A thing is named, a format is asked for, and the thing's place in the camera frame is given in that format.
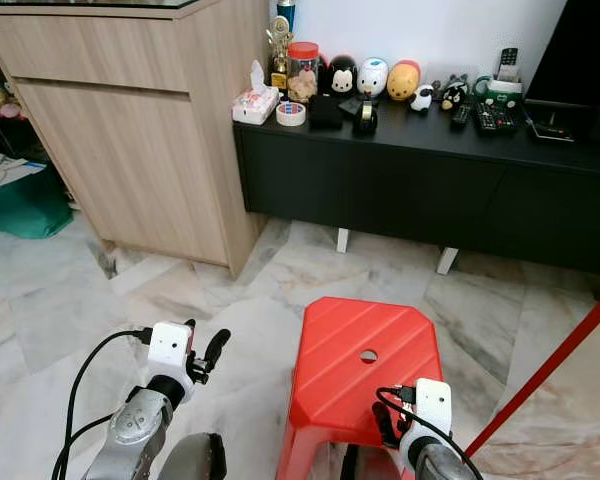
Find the red plastic stool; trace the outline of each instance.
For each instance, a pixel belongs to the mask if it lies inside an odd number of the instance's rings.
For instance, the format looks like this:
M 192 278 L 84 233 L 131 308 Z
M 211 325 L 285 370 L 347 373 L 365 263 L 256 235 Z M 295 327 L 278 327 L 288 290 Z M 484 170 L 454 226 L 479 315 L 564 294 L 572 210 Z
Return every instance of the red plastic stool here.
M 276 480 L 304 480 L 324 442 L 382 447 L 376 388 L 420 377 L 442 380 L 442 368 L 433 324 L 415 308 L 328 297 L 309 305 Z

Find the marble floor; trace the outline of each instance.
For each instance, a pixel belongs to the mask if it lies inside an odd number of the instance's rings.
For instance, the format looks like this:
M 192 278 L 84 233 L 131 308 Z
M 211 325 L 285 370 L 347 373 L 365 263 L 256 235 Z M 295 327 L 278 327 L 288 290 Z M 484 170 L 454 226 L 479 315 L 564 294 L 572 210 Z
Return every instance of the marble floor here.
M 166 453 L 185 434 L 223 435 L 229 479 L 274 478 L 303 309 L 322 296 L 413 305 L 436 325 L 466 447 L 595 304 L 600 278 L 461 251 L 447 276 L 438 247 L 271 219 L 240 277 L 220 267 L 126 250 L 105 254 L 84 220 L 46 240 L 0 233 L 0 479 L 49 478 L 71 383 L 108 333 L 196 318 L 196 341 L 233 332 L 209 384 L 178 409 Z M 144 380 L 146 347 L 116 340 L 89 368 L 75 425 L 113 411 Z M 73 448 L 80 478 L 101 445 Z M 311 478 L 339 478 L 342 448 L 322 449 Z

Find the cabinet leg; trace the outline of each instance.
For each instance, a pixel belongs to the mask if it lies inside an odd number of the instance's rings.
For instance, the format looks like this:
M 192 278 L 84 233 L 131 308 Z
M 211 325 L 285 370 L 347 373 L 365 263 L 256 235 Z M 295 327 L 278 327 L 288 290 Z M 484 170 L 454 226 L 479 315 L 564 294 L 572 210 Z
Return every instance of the cabinet leg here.
M 338 246 L 336 251 L 338 253 L 347 253 L 347 243 L 349 242 L 349 229 L 339 228 L 338 229 Z
M 436 272 L 440 275 L 446 275 L 449 273 L 449 269 L 451 268 L 451 264 L 456 259 L 456 255 L 458 255 L 457 248 L 445 247 L 442 251 L 442 255 L 440 255 L 440 260 L 438 260 L 438 268 L 436 268 Z

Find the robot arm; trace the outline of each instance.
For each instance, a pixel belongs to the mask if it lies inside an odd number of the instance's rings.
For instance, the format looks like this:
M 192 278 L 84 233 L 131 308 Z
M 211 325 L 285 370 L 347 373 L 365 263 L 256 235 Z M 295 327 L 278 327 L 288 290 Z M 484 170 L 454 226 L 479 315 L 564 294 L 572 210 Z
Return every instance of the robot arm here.
M 104 446 L 83 480 L 149 478 L 151 463 L 164 445 L 173 412 L 180 403 L 191 399 L 195 383 L 207 382 L 208 374 L 215 367 L 222 347 L 231 335 L 228 330 L 221 330 L 209 343 L 205 357 L 196 358 L 195 352 L 191 351 L 194 326 L 195 322 L 187 325 L 159 322 L 154 326 L 148 355 L 152 379 L 146 387 L 135 387 L 125 404 L 113 415 Z M 205 439 L 211 438 L 206 434 L 203 436 Z M 200 435 L 196 437 L 199 440 L 197 445 L 218 445 L 217 440 L 205 443 L 204 440 L 200 441 L 201 438 Z M 200 460 L 208 463 L 214 453 L 220 452 L 222 458 L 219 460 L 223 464 L 224 450 L 221 441 L 215 450 L 216 452 L 210 452 L 211 455 L 200 455 Z M 195 452 L 189 453 L 189 458 L 192 455 L 195 457 Z M 165 469 L 177 470 L 180 467 L 169 466 L 169 461 L 174 460 L 172 457 L 177 460 L 182 455 L 170 456 Z M 191 471 L 196 469 L 196 464 L 187 465 L 187 478 L 224 478 L 226 468 L 216 468 L 214 477 L 209 477 L 210 467 L 206 463 L 201 463 L 198 471 Z
M 402 400 L 402 410 L 406 414 L 417 415 L 420 423 L 412 415 L 402 414 L 398 429 L 403 432 L 400 440 L 396 437 L 386 398 L 381 392 L 395 393 Z M 451 389 L 444 382 L 420 378 L 415 388 L 397 386 L 379 389 L 378 396 L 383 402 L 373 405 L 373 413 L 380 429 L 383 443 L 389 448 L 397 448 L 401 463 L 416 480 L 482 480 L 479 472 L 474 474 L 462 463 L 460 456 L 450 448 L 451 436 Z M 432 425 L 437 431 L 429 428 Z

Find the wooden cabinet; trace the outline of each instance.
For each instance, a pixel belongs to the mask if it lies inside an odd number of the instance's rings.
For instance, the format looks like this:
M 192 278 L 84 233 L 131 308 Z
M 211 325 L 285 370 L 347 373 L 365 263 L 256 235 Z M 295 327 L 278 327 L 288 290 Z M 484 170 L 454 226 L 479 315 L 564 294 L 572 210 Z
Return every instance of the wooden cabinet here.
M 226 265 L 244 209 L 230 106 L 265 65 L 268 0 L 0 6 L 0 66 L 103 240 Z
M 103 238 L 227 263 L 189 100 L 18 82 Z

